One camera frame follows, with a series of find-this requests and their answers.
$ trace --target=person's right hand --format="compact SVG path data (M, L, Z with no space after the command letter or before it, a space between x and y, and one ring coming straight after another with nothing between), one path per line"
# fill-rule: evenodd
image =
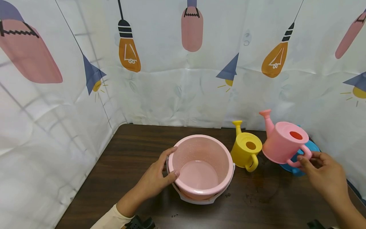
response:
M342 166L326 153L312 151L312 154L310 161L298 156L300 169L307 174L312 186L331 206L348 202L348 185Z

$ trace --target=wooden table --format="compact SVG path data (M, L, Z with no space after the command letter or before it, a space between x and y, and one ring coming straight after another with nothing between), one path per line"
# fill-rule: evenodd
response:
M248 131L262 142L266 133ZM56 229L89 229L155 162L162 151L192 134L205 134L231 150L235 129L203 129L169 126L123 125L111 139ZM158 229L205 228L308 228L318 219L325 227L336 225L322 197L306 176L294 177L259 155L253 173L236 168L228 190L214 204L198 206L183 202L172 186L146 201L137 214L151 216ZM351 191L351 199L366 215L363 204Z

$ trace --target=toy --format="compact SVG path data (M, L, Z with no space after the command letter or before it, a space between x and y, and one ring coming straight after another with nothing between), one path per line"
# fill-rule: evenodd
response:
M242 121L232 122L236 127L236 139L230 152L232 161L236 166L253 172L258 166L257 155L262 150L262 142L251 133L242 133Z
M305 143L305 146L308 147L311 151L319 151L320 152L320 149L318 148L318 146L315 145L315 143L310 141L310 140L307 143ZM304 152L299 149L297 151L297 153L291 158L291 161L296 162L297 161L297 156L303 155L303 154L304 154ZM288 164L284 164L284 165L280 165L280 166L284 170L293 173L297 177L301 177L301 176L305 175L305 173L303 171L299 170L298 168L291 167Z
M263 154L277 164L289 164L292 167L300 167L300 162L291 159L301 149L304 157L311 158L311 151L305 146L309 141L308 134L300 127L289 122L273 124L270 119L271 110L259 112L264 117L266 124L267 140L263 144Z
M233 176L233 162L227 148L207 135L191 135L175 144L169 155L168 171L178 170L179 190L193 200L208 200L225 190Z

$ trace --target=black clamp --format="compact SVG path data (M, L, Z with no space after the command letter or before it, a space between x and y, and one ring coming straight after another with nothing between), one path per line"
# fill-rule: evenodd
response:
M153 219L149 217L147 220L142 222L140 217L136 215L131 222L125 225L126 229L153 229L155 228L155 223Z

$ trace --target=blue plate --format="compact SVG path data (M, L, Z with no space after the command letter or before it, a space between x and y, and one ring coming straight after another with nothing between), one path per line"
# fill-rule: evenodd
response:
M305 144L305 146L308 147L310 149L310 151L319 151L320 152L320 149L317 147L317 145L315 145L315 143L310 141L310 140ZM297 151L297 153L291 158L291 161L297 162L297 156L303 155L303 154L304 154L304 152L299 149ZM293 173L297 177L301 177L301 176L305 175L305 173L303 171L301 171L300 169L291 167L288 164L283 164L283 165L280 165L280 166L284 170Z

